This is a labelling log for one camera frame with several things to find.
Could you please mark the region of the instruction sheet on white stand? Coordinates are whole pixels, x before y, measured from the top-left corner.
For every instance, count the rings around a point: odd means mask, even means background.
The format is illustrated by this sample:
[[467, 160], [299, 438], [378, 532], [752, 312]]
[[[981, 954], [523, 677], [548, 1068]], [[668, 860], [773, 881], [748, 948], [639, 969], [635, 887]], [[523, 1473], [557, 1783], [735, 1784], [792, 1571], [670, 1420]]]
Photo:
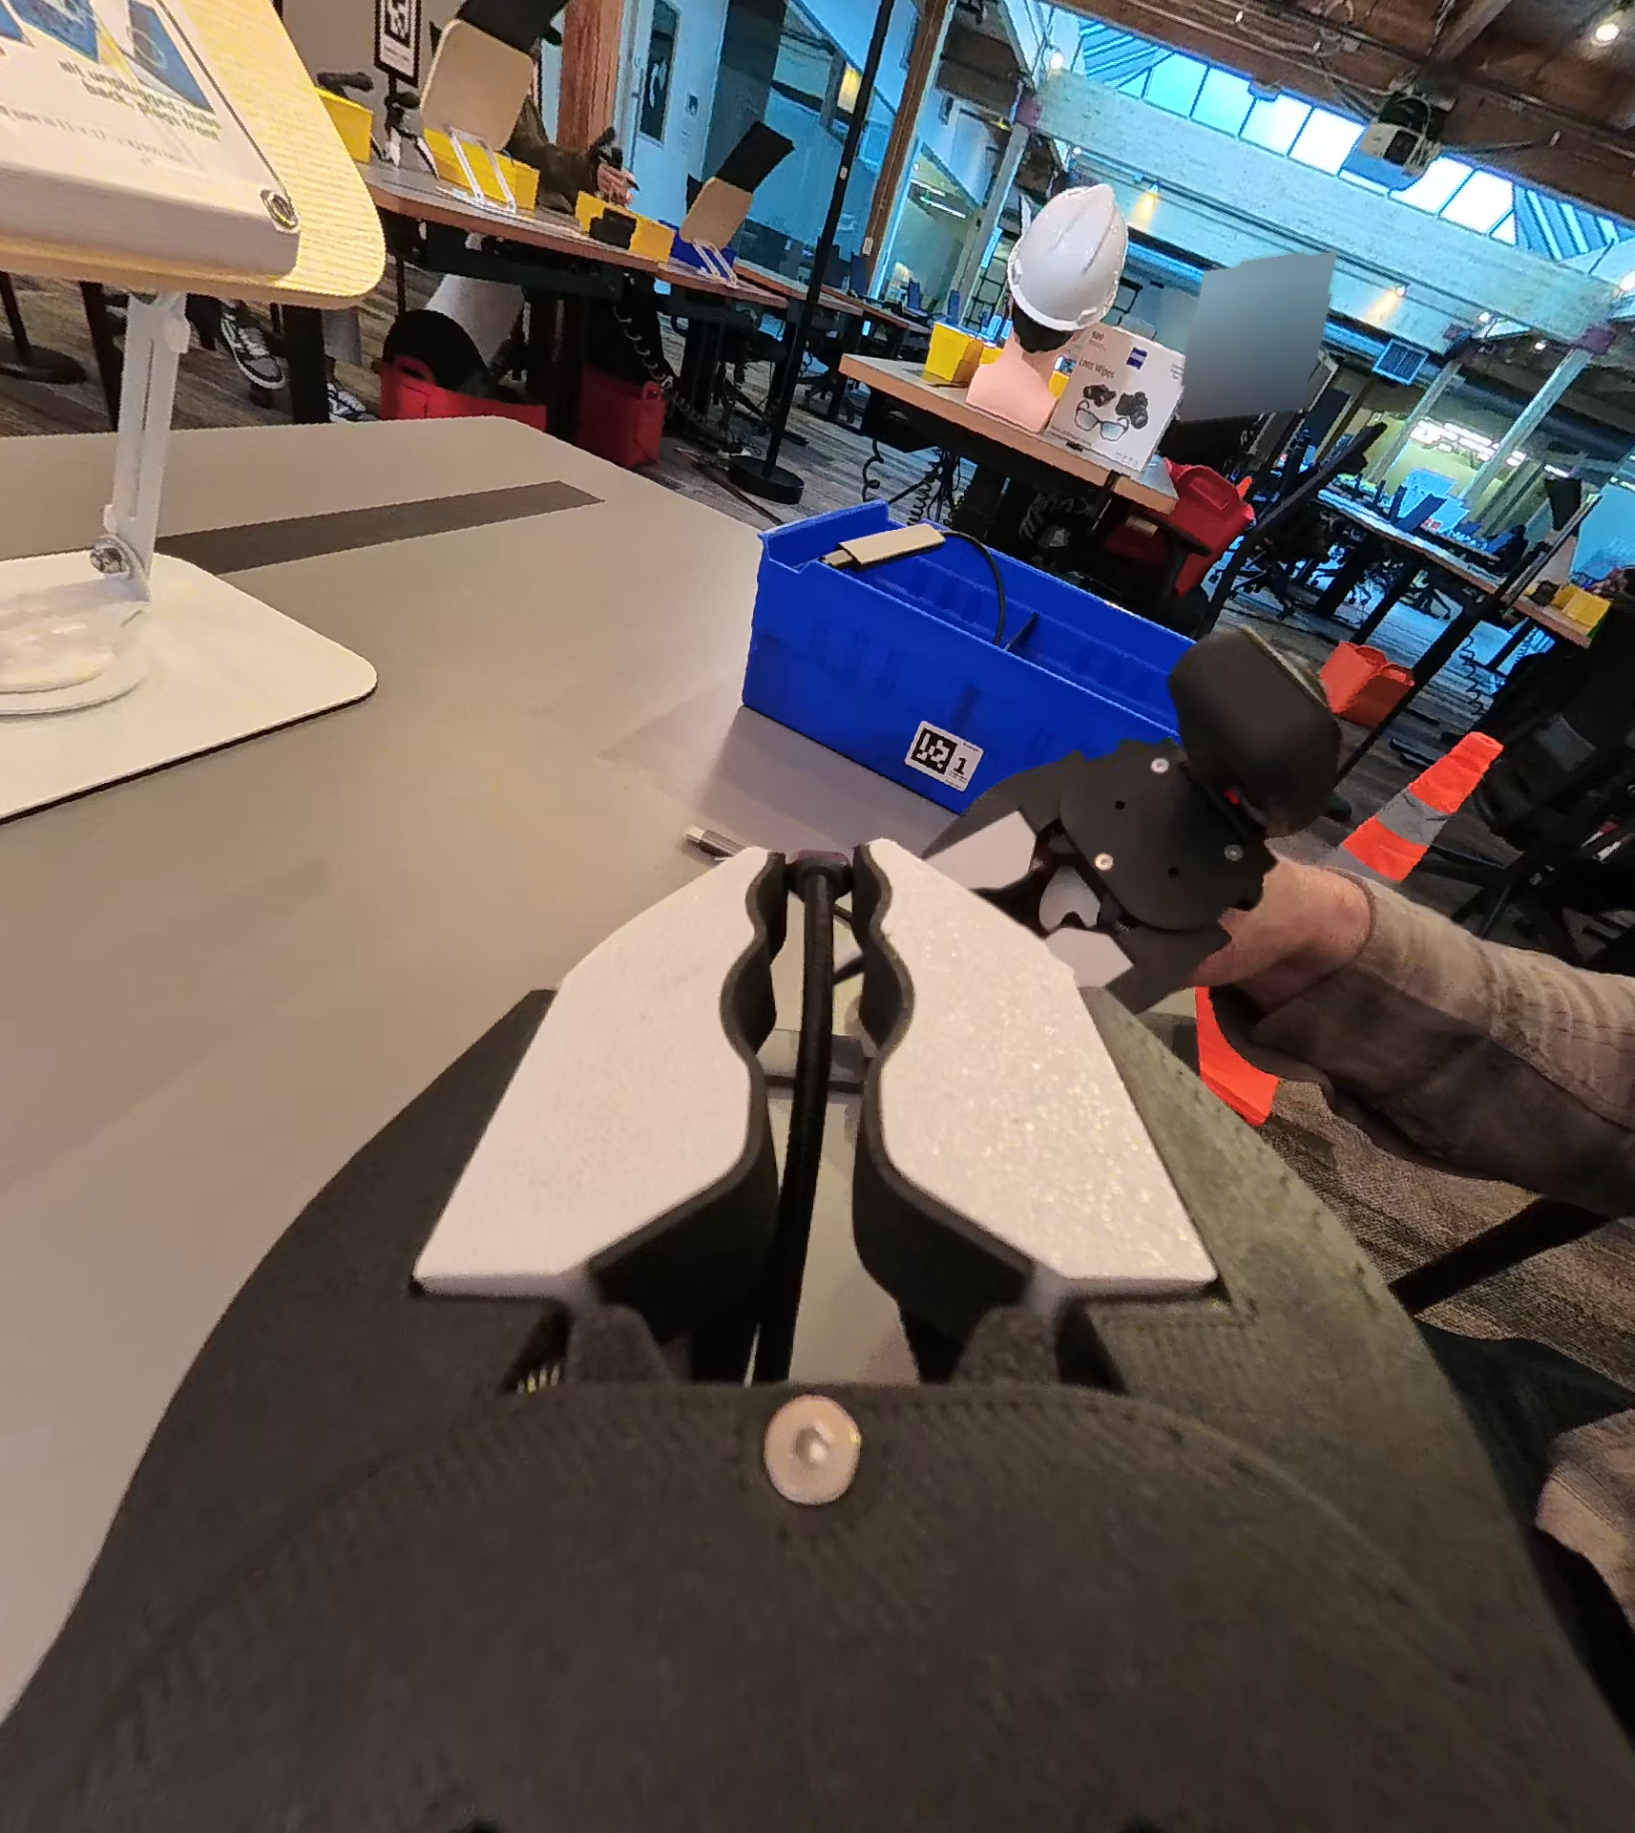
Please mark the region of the instruction sheet on white stand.
[[0, 822], [366, 698], [370, 662], [158, 555], [187, 312], [129, 305], [112, 475], [78, 547], [0, 559]]

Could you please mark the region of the ceiling mounted unit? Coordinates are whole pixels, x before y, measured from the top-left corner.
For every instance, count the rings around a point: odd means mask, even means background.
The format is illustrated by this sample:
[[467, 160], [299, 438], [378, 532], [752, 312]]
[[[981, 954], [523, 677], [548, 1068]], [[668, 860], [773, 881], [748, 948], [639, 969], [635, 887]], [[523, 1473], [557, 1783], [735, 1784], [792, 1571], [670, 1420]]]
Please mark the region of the ceiling mounted unit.
[[1451, 106], [1445, 91], [1420, 85], [1390, 91], [1344, 154], [1338, 175], [1386, 192], [1411, 186], [1440, 158]]

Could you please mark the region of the pink mannequin head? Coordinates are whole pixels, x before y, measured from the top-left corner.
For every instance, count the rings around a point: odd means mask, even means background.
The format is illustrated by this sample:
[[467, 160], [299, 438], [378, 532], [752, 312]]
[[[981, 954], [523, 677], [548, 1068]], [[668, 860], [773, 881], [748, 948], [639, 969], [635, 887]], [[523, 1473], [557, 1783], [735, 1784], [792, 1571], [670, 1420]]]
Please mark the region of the pink mannequin head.
[[1031, 314], [1017, 288], [1010, 286], [1010, 335], [993, 360], [977, 366], [966, 385], [966, 402], [1025, 433], [1042, 433], [1058, 408], [1054, 377], [1059, 362], [1100, 349], [1103, 339], [1119, 345], [1134, 335], [1136, 326], [1128, 322], [1059, 330]]

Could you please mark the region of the white glasses box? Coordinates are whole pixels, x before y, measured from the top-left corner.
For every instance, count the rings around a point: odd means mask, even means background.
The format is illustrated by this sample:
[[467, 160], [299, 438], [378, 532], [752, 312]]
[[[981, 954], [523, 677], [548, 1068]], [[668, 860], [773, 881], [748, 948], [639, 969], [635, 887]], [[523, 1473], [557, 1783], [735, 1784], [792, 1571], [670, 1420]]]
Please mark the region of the white glasses box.
[[1186, 356], [1121, 326], [1080, 331], [1042, 436], [1111, 471], [1140, 473], [1172, 419]]

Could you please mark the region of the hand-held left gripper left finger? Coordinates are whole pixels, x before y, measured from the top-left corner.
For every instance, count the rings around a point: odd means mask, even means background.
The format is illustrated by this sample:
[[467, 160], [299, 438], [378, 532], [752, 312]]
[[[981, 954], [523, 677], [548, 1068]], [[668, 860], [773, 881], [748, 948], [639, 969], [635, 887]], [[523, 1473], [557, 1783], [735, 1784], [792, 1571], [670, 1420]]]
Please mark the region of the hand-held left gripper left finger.
[[781, 857], [748, 845], [586, 954], [441, 1208], [416, 1288], [603, 1301], [660, 1340], [744, 1298], [777, 1225], [758, 1051], [779, 946]]

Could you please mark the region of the printed instruction sheet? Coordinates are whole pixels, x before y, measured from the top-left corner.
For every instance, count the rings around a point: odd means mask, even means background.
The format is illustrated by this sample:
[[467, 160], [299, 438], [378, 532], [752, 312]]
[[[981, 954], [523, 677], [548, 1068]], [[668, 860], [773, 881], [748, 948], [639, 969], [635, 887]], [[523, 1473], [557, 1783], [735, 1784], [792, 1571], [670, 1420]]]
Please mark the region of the printed instruction sheet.
[[185, 7], [0, 1], [0, 135], [97, 139], [177, 154], [240, 120]]

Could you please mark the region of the orange storage bin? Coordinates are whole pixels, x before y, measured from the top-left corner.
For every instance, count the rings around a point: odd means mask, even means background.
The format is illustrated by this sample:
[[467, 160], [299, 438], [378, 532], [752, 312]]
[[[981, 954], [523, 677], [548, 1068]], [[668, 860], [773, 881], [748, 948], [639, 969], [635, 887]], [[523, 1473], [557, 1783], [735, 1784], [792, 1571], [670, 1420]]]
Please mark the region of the orange storage bin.
[[1417, 685], [1411, 669], [1378, 646], [1348, 641], [1327, 652], [1317, 679], [1333, 713], [1359, 729], [1377, 727]]

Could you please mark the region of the black pole stand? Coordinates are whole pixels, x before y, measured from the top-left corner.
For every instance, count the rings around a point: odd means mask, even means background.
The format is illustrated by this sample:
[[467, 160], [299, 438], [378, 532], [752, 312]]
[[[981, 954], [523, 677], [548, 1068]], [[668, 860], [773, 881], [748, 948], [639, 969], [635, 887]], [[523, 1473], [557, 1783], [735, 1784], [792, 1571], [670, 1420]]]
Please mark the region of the black pole stand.
[[760, 452], [741, 450], [727, 459], [725, 477], [741, 494], [783, 507], [796, 505], [804, 492], [802, 475], [792, 469], [784, 469], [779, 463], [781, 446], [788, 410], [800, 379], [805, 341], [811, 333], [813, 320], [821, 305], [821, 293], [828, 278], [828, 259], [834, 247], [836, 226], [846, 204], [847, 183], [857, 162], [861, 137], [872, 112], [874, 79], [893, 20], [893, 11], [893, 1], [876, 3], [874, 28], [868, 39], [867, 55], [861, 62], [861, 78], [857, 83], [855, 102], [849, 110], [849, 123], [838, 148], [836, 171], [832, 175], [828, 194], [828, 209], [821, 236], [813, 244], [807, 284], [798, 309], [784, 314], [788, 343], [783, 349], [779, 379], [769, 396], [765, 444]]

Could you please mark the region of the red storage bin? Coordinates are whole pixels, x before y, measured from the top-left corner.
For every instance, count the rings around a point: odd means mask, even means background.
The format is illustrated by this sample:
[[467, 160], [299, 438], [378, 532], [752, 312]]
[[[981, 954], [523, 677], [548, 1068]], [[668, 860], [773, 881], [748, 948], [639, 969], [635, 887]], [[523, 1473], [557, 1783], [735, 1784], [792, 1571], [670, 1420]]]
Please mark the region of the red storage bin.
[[414, 356], [383, 358], [376, 366], [378, 415], [387, 421], [431, 421], [462, 417], [498, 417], [548, 429], [542, 402], [511, 398], [500, 391], [448, 387], [425, 362]]
[[666, 410], [666, 391], [653, 377], [628, 379], [588, 362], [578, 377], [576, 446], [622, 469], [653, 465]]
[[1254, 509], [1239, 486], [1203, 463], [1166, 459], [1176, 488], [1170, 530], [1191, 549], [1182, 561], [1176, 591], [1193, 593], [1216, 561], [1254, 524]]

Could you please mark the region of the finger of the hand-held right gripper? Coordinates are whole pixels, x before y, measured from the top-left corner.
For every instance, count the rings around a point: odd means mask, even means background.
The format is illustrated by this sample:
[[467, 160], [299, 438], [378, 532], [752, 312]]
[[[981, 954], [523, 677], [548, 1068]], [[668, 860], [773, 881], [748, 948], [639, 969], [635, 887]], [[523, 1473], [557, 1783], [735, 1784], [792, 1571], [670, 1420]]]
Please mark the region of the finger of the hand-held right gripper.
[[1048, 858], [1025, 818], [995, 818], [933, 847], [924, 862], [1014, 920], [1038, 920]]

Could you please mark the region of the person's right hand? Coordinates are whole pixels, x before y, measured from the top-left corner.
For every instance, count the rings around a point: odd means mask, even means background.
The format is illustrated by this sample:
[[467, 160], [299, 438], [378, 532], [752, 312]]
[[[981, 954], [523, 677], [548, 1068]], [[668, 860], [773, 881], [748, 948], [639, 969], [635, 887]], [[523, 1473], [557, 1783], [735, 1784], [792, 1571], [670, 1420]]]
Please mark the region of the person's right hand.
[[1289, 1080], [1321, 1082], [1325, 1074], [1315, 1065], [1279, 1044], [1258, 1042], [1254, 1032], [1262, 1019], [1352, 962], [1373, 920], [1363, 879], [1317, 862], [1277, 858], [1258, 902], [1224, 912], [1226, 941], [1197, 963], [1191, 986], [1224, 996], [1235, 1025], [1226, 1028], [1226, 1040], [1250, 1063]]

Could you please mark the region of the person's right forearm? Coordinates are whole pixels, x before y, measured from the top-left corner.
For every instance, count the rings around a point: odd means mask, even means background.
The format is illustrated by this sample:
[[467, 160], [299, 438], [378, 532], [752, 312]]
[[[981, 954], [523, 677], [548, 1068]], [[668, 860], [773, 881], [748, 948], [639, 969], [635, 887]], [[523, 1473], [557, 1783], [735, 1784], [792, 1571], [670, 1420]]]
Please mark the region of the person's right forearm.
[[1635, 1215], [1635, 977], [1365, 899], [1363, 944], [1268, 1040], [1451, 1172]]

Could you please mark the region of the white hard hat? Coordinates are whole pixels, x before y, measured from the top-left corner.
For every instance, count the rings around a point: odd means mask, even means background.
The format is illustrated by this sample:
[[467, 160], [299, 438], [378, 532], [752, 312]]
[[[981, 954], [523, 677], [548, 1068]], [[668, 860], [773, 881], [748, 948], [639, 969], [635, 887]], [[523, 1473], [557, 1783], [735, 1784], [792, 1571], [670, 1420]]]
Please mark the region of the white hard hat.
[[1008, 261], [1012, 324], [1031, 349], [1046, 349], [1103, 320], [1115, 305], [1128, 225], [1109, 184], [1054, 194], [1027, 225]]

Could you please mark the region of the blue plastic bin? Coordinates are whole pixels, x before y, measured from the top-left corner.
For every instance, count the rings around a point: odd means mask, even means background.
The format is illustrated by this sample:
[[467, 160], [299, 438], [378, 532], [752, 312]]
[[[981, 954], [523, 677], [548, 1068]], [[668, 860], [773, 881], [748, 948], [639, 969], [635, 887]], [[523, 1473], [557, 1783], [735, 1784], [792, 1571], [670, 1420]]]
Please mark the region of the blue plastic bin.
[[895, 526], [870, 499], [760, 532], [748, 710], [951, 813], [1071, 752], [1178, 734], [1186, 635], [953, 530], [916, 557], [823, 562]]

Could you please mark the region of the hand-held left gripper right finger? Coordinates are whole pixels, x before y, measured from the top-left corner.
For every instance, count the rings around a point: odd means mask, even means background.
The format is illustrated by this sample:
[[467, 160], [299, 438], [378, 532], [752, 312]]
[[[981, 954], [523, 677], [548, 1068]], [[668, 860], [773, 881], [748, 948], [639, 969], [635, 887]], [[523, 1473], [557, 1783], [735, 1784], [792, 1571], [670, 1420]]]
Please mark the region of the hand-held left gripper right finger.
[[924, 1332], [991, 1311], [1210, 1292], [1214, 1259], [1069, 963], [889, 837], [855, 853], [861, 1021], [851, 1223]]

